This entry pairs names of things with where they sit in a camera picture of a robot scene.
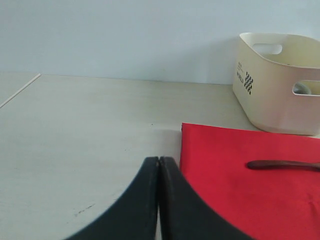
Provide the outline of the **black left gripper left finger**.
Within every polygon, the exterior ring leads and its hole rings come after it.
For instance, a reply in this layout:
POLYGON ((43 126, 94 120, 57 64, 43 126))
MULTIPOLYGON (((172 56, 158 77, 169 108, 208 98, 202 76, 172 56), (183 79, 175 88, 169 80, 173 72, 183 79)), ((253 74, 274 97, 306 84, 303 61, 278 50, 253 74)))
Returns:
POLYGON ((158 218, 159 158, 147 157, 124 193, 69 240, 154 240, 158 218))

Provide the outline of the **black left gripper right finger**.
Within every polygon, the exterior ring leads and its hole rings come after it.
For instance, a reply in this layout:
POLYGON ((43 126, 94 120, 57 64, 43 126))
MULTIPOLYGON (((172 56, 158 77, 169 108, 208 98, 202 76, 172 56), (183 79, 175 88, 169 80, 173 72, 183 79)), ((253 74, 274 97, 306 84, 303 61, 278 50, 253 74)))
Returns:
POLYGON ((172 157, 159 159, 158 204, 163 240, 251 240, 212 210, 172 157))

